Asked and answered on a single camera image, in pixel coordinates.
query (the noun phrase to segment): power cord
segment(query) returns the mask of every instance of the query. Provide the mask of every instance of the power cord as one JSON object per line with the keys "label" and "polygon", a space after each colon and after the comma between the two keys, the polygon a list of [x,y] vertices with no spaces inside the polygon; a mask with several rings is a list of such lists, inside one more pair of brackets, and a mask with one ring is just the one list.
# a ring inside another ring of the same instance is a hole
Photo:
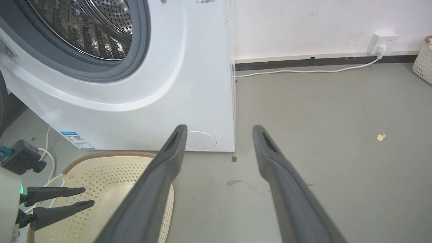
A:
{"label": "power cord", "polygon": [[[51,162],[53,163],[53,168],[52,168],[52,170],[51,170],[50,176],[48,177],[48,182],[47,182],[47,184],[44,185],[44,187],[48,187],[48,186],[50,185],[50,183],[51,183],[52,180],[57,179],[57,177],[54,177],[56,163],[55,163],[55,160],[54,160],[54,157],[52,156],[52,154],[51,154],[50,152],[48,152],[48,136],[49,136],[49,134],[50,134],[50,130],[51,130],[51,126],[48,128],[48,131],[47,131],[47,136],[46,136],[46,140],[45,140],[45,148],[38,148],[38,150],[44,152],[43,155],[41,156],[41,158],[39,159],[39,161],[43,160],[44,157],[45,157],[46,155],[48,155],[48,156],[51,158]],[[31,212],[34,208],[39,207],[39,205],[40,205],[40,202],[37,202],[37,203],[36,203],[35,205],[33,205],[31,208],[27,209],[27,210],[25,211],[25,213],[28,214],[28,213]]]}
{"label": "power cord", "polygon": [[369,66],[371,64],[374,64],[375,62],[379,61],[381,58],[383,58],[384,56],[384,52],[385,52],[386,48],[385,45],[381,45],[379,46],[377,53],[379,53],[379,56],[377,57],[377,59],[375,59],[374,61],[365,64],[365,65],[361,65],[361,66],[355,66],[355,67],[347,67],[347,68],[343,68],[343,69],[339,69],[339,70],[313,70],[313,71],[297,71],[297,70],[278,70],[278,71],[272,71],[272,72],[264,72],[264,73],[254,73],[254,74],[247,74],[247,75],[236,75],[235,77],[251,77],[251,76],[256,76],[256,75],[262,75],[262,74],[278,74],[278,73],[301,73],[301,74],[311,74],[311,73],[338,73],[338,72],[342,72],[342,71],[346,71],[346,70],[350,70],[350,69],[356,69],[356,68],[361,68],[361,67],[366,67]]}

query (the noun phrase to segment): black baseboard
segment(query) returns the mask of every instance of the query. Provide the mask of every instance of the black baseboard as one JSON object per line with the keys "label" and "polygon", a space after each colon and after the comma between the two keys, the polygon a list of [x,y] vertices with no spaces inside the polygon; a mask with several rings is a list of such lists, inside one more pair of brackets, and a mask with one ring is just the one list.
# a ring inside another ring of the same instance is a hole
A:
{"label": "black baseboard", "polygon": [[[384,56],[376,63],[412,63],[417,55],[409,56]],[[309,67],[309,66],[329,66],[329,65],[346,65],[346,64],[366,64],[375,60],[376,57],[355,57],[355,58],[311,58],[307,60],[290,60],[290,61],[268,61],[255,63],[241,63],[235,65],[236,71],[260,70],[271,68],[286,67]]]}

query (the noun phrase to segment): plug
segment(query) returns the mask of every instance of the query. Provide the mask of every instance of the plug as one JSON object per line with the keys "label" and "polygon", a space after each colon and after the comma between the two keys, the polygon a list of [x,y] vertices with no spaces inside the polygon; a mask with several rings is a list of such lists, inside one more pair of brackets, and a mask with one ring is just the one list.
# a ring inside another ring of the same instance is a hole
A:
{"label": "plug", "polygon": [[377,53],[379,54],[378,55],[378,59],[381,59],[384,56],[386,48],[387,48],[386,45],[380,45],[380,46],[378,46],[378,49],[377,49]]}

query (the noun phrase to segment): blue sticker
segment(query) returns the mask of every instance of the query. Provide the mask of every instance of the blue sticker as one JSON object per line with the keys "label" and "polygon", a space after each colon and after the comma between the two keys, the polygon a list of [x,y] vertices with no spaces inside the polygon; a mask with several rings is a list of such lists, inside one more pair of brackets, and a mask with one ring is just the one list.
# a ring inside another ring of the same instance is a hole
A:
{"label": "blue sticker", "polygon": [[95,149],[74,131],[61,131],[60,133],[80,149]]}

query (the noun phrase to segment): gray floor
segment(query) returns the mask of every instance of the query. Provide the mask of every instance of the gray floor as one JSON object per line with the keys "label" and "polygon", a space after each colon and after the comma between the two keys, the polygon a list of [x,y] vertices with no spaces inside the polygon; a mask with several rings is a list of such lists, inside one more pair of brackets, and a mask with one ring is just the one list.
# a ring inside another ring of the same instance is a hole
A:
{"label": "gray floor", "polygon": [[[336,74],[239,78],[237,151],[185,155],[167,243],[281,241],[270,188],[257,169],[254,124],[267,129],[349,242],[429,242],[432,86],[410,68],[374,64]],[[47,128],[26,111],[0,142],[43,147]],[[383,132],[387,137],[377,141]],[[57,173],[94,153],[56,132],[50,144]],[[25,174],[24,186],[43,185],[49,169]]]}

